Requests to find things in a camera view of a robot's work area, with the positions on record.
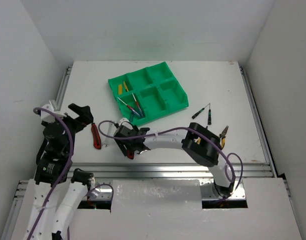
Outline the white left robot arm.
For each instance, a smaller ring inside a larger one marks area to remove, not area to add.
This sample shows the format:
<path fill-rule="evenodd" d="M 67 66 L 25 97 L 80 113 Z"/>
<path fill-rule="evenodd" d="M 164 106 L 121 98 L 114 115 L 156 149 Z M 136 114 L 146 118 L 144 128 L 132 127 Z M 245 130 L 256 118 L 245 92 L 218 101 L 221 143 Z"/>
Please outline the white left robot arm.
<path fill-rule="evenodd" d="M 68 239 L 70 222 L 94 178 L 91 172 L 75 169 L 64 198 L 60 198 L 72 165 L 75 135 L 93 123 L 89 106 L 72 103 L 68 107 L 76 118 L 50 103 L 33 110 L 41 118 L 44 140 L 36 156 L 34 199 L 25 240 Z"/>

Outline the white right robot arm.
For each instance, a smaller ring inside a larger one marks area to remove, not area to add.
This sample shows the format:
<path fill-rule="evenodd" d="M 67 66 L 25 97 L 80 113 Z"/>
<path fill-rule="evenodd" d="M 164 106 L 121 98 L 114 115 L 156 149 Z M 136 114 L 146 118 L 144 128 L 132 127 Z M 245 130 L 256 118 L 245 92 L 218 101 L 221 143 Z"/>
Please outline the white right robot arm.
<path fill-rule="evenodd" d="M 134 157 L 136 152 L 140 154 L 156 149 L 183 150 L 195 163 L 208 168 L 214 179 L 213 189 L 217 196 L 228 198 L 233 193 L 236 174 L 229 157 L 223 153 L 221 139 L 196 122 L 190 123 L 188 127 L 165 131 L 122 123 L 113 139 L 129 158 Z"/>

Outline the blue screwdriver red collar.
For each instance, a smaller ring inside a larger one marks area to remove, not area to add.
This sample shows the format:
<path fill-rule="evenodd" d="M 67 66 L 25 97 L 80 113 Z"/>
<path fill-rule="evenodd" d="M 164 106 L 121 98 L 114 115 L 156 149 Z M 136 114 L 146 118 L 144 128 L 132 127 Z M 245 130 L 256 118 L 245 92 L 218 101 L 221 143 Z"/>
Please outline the blue screwdriver red collar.
<path fill-rule="evenodd" d="M 127 103 L 125 103 L 121 98 L 118 97 L 118 99 L 127 106 L 127 108 L 129 110 L 131 110 L 137 117 L 141 118 L 141 115 L 133 108 L 131 107 L 130 105 L 128 105 Z"/>

